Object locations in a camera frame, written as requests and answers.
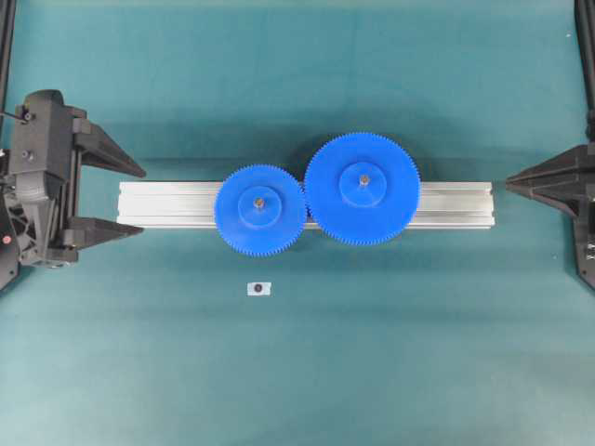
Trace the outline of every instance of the large blue gear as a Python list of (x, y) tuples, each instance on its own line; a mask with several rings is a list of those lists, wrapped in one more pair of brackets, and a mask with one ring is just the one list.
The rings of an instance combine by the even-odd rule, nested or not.
[(407, 152), (371, 133), (326, 143), (312, 158), (304, 183), (312, 218), (331, 237), (356, 245), (398, 235), (415, 215), (421, 190)]
[(223, 240), (248, 256), (271, 256), (289, 247), (306, 224), (299, 183), (273, 165), (244, 167), (221, 186), (215, 223)]

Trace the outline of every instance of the gear teeth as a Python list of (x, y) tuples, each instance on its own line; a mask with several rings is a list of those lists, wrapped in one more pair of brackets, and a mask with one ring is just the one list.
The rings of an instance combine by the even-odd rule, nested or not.
[[(377, 135), (377, 134), (373, 134), (373, 133), (367, 133), (367, 132), (346, 133), (339, 137), (335, 137), (335, 138), (332, 138), (331, 140), (327, 141), (314, 154), (314, 156), (312, 156), (312, 158), (308, 164), (308, 168), (306, 169), (306, 175), (304, 177), (304, 193), (306, 195), (306, 205), (308, 206), (308, 211), (309, 211), (312, 219), (318, 223), (318, 225), (321, 228), (321, 230), (323, 231), (323, 233), (325, 233), (329, 237), (331, 237), (341, 243), (350, 244), (350, 245), (354, 245), (354, 246), (369, 246), (369, 245), (375, 245), (375, 244), (380, 244), (380, 243), (386, 243), (386, 242), (394, 239), (396, 236), (398, 236), (403, 231), (403, 229), (395, 230), (389, 234), (383, 235), (382, 237), (378, 237), (375, 239), (368, 239), (368, 240), (355, 239), (352, 237), (347, 237), (347, 236), (345, 236), (345, 234), (341, 234), (340, 231), (331, 231), (328, 228), (326, 228), (325, 226), (323, 226), (323, 224), (321, 224), (321, 222), (320, 222), (320, 218), (316, 215), (316, 212), (312, 209), (311, 199), (310, 199), (310, 197), (312, 196), (312, 190), (309, 190), (309, 185), (311, 184), (311, 182), (309, 181), (309, 176), (311, 175), (311, 166), (317, 162), (317, 160), (320, 156), (322, 156), (322, 154), (324, 153), (324, 149), (329, 144), (336, 143), (336, 141), (340, 138), (349, 138), (349, 137), (364, 137), (364, 138), (382, 139), (382, 140), (386, 141), (387, 143), (389, 143), (390, 145), (396, 145), (397, 147), (399, 147), (402, 150), (403, 154), (410, 161), (410, 164), (413, 167), (413, 170), (415, 171), (416, 179), (418, 182), (420, 182), (421, 177), (420, 177), (419, 170), (417, 168), (417, 164), (416, 164), (415, 160), (411, 157), (411, 155), (409, 153), (407, 153), (403, 149), (403, 147), (399, 143), (397, 143), (387, 137), (384, 137), (382, 135)], [(420, 200), (420, 193), (417, 194), (416, 209), (419, 207), (419, 200)]]
[[(224, 231), (221, 228), (221, 221), (218, 215), (218, 212), (215, 212), (215, 224), (218, 230), (218, 234), (219, 236), (225, 241), (226, 244), (228, 244), (234, 251), (243, 254), (245, 256), (252, 256), (252, 257), (268, 257), (268, 256), (274, 256), (276, 254), (280, 254), (282, 253), (284, 250), (286, 250), (287, 248), (289, 248), (293, 243), (296, 242), (296, 240), (299, 238), (299, 236), (301, 235), (301, 232), (303, 231), (303, 229), (306, 226), (306, 221), (307, 221), (307, 217), (308, 217), (308, 211), (307, 211), (307, 207), (306, 207), (306, 197), (304, 194), (304, 190), (302, 189), (301, 185), (299, 184), (299, 182), (293, 177), (291, 176), (291, 174), (289, 174), (287, 171), (285, 171), (284, 169), (282, 169), (281, 167), (277, 167), (276, 165), (271, 165), (271, 164), (251, 164), (251, 165), (247, 165), (244, 167), (241, 167), (237, 170), (235, 170), (233, 173), (231, 173), (224, 181), (223, 185), (225, 186), (225, 184), (228, 183), (228, 181), (233, 180), (235, 177), (239, 177), (241, 176), (245, 171), (249, 171), (249, 170), (254, 170), (254, 169), (263, 169), (263, 170), (273, 170), (276, 172), (279, 172), (281, 174), (284, 175), (284, 177), (290, 182), (293, 183), (291, 187), (296, 187), (296, 190), (299, 190), (299, 198), (301, 199), (301, 201), (303, 202), (303, 212), (301, 213), (302, 215), (299, 217), (299, 226), (298, 229), (296, 229), (296, 233), (294, 235), (292, 235), (291, 238), (289, 238), (287, 240), (286, 243), (280, 245), (280, 246), (276, 246), (272, 249), (268, 249), (268, 250), (264, 250), (264, 251), (254, 251), (251, 249), (246, 249), (244, 247), (242, 247), (242, 245), (238, 244), (237, 242), (235, 242), (232, 238), (228, 237), (228, 235), (226, 235), (224, 233)], [(223, 190), (223, 186), (221, 187), (221, 189), (219, 190), (218, 196), (216, 198), (216, 206), (217, 206), (217, 201), (219, 198), (219, 194), (221, 193), (221, 191)], [(294, 191), (285, 191), (288, 194), (291, 194)]]

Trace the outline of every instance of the small label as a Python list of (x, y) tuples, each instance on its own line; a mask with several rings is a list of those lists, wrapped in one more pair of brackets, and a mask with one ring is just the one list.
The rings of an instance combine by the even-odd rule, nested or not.
[(250, 282), (248, 284), (248, 295), (271, 295), (271, 283)]

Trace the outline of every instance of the blue gear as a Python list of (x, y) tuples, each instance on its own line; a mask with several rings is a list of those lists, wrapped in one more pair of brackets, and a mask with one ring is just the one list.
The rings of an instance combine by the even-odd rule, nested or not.
[(421, 189), (407, 152), (371, 133), (327, 142), (312, 158), (304, 183), (312, 218), (347, 244), (383, 243), (398, 235), (415, 215)]
[(244, 167), (221, 186), (215, 224), (223, 240), (247, 256), (271, 256), (289, 247), (306, 224), (299, 183), (273, 165)]

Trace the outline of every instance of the black cable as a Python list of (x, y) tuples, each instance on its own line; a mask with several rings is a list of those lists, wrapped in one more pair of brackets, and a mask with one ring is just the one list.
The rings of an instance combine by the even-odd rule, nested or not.
[(587, 96), (587, 137), (595, 140), (595, 6), (593, 0), (575, 0), (576, 35), (583, 62), (585, 93)]

